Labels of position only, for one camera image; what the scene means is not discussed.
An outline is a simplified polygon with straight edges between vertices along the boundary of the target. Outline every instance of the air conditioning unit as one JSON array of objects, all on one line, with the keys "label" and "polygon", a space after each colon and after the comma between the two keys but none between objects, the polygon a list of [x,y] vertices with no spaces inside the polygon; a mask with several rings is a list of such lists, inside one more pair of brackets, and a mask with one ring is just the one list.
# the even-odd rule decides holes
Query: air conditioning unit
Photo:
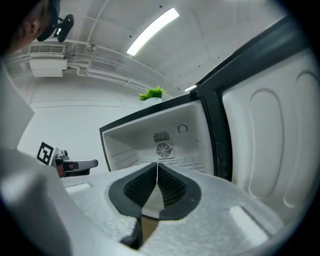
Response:
[{"label": "air conditioning unit", "polygon": [[36,78],[62,77],[68,61],[65,45],[37,44],[29,48],[29,60],[32,73]]}]

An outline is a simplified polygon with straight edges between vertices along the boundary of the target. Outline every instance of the brown surface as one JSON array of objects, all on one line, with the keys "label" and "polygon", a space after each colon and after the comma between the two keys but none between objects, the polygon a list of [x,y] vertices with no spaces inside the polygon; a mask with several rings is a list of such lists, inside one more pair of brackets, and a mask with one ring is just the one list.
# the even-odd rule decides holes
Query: brown surface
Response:
[{"label": "brown surface", "polygon": [[151,236],[158,226],[158,220],[143,216],[141,220],[143,243]]}]

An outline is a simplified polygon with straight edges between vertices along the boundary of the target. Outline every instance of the ceiling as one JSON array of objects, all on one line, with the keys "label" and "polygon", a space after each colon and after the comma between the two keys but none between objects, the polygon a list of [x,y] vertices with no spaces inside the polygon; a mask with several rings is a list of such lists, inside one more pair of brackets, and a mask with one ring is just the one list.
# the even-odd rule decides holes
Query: ceiling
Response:
[{"label": "ceiling", "polygon": [[[128,48],[141,32],[172,7],[179,17],[154,35],[135,57],[128,55]],[[63,43],[68,46],[70,62],[90,59],[97,69],[150,88],[160,85],[175,97],[284,12],[266,0],[61,0],[60,17],[67,14],[75,19]],[[55,38],[45,43],[58,44]],[[96,45],[96,51],[88,52],[86,44]],[[8,57],[12,76],[30,72],[27,61],[12,63],[25,58],[28,49]]]}]

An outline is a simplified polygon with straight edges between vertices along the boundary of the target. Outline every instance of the mini fridge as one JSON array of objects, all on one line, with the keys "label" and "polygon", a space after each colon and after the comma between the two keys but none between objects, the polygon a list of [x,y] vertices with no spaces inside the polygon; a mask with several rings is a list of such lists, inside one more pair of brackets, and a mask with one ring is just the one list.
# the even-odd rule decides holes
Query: mini fridge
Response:
[{"label": "mini fridge", "polygon": [[[157,162],[217,176],[291,220],[320,155],[319,71],[302,32],[287,16],[196,85],[101,127],[108,170]],[[142,213],[157,218],[161,204],[156,187]]]}]

